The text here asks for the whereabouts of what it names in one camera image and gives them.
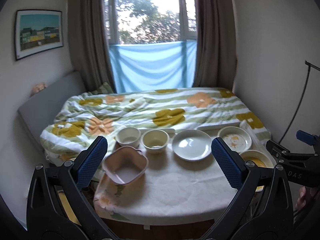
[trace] metal screw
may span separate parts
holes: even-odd
[[[283,167],[282,167],[281,165],[279,165],[279,164],[278,164],[276,167],[277,167],[277,169],[280,170],[280,171],[283,170]]]
[[[66,167],[69,167],[72,165],[72,163],[73,163],[73,161],[68,160],[68,161],[65,161],[63,165],[65,165]]]
[[[43,168],[43,165],[42,164],[38,164],[37,166],[36,166],[36,170],[41,170]]]
[[[252,161],[247,161],[246,164],[247,164],[248,167],[253,167],[254,166],[254,162],[252,162]]]

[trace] bedspread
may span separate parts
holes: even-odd
[[[187,88],[107,94],[107,87],[69,98],[54,124],[41,134],[46,158],[62,165],[74,160],[98,135],[108,141],[109,155],[115,135],[124,127],[174,128],[176,132],[246,120],[259,140],[270,133],[231,91]],[[101,169],[95,177],[101,177]]]

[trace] window pane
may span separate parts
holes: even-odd
[[[118,0],[120,44],[180,41],[179,0]]]
[[[186,0],[187,16],[188,16],[188,29],[191,32],[197,31],[196,26],[196,6],[195,0]]]
[[[110,40],[109,0],[104,0],[104,25],[107,40]]]

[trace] square plastic container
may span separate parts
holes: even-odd
[[[105,158],[102,168],[118,185],[128,184],[139,178],[148,167],[148,159],[131,146],[122,146]]]

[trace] headboard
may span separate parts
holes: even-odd
[[[86,92],[79,72],[73,72],[32,96],[18,109],[18,115],[38,150],[40,134],[60,112],[68,98]]]

